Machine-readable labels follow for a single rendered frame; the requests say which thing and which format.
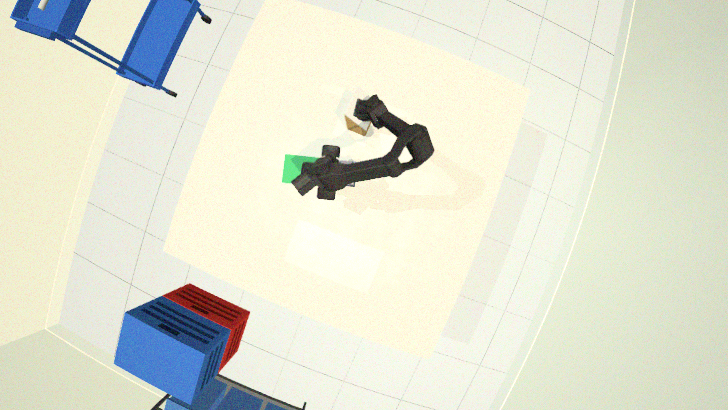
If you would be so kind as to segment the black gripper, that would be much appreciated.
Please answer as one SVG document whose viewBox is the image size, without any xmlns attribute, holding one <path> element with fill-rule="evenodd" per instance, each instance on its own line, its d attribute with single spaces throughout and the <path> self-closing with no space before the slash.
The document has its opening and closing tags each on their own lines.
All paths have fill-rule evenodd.
<svg viewBox="0 0 728 410">
<path fill-rule="evenodd" d="M 322 148 L 322 157 L 327 156 L 329 153 L 332 153 L 335 157 L 340 156 L 340 148 L 338 146 L 333 145 L 324 145 Z M 324 199 L 324 200 L 335 200 L 335 192 L 329 192 L 329 191 L 321 191 L 319 187 L 317 187 L 317 194 L 316 197 L 318 199 Z"/>
</svg>

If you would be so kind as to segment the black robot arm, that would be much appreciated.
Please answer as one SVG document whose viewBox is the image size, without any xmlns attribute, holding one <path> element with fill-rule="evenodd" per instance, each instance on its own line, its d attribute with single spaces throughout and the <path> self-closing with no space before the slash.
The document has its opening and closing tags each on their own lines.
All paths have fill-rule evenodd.
<svg viewBox="0 0 728 410">
<path fill-rule="evenodd" d="M 321 191 L 335 192 L 354 182 L 389 176 L 396 178 L 407 170 L 420 167 L 433 155 L 434 147 L 427 127 L 419 123 L 410 125 L 389 112 L 378 94 L 365 100 L 357 99 L 353 116 L 365 122 L 371 120 L 378 130 L 386 127 L 391 131 L 397 137 L 391 151 L 381 157 L 350 164 L 338 162 L 332 153 L 319 158 L 315 163 L 304 162 L 301 173 L 291 180 L 291 184 L 302 196 L 316 185 Z M 401 162 L 399 157 L 404 147 L 412 159 Z"/>
</svg>

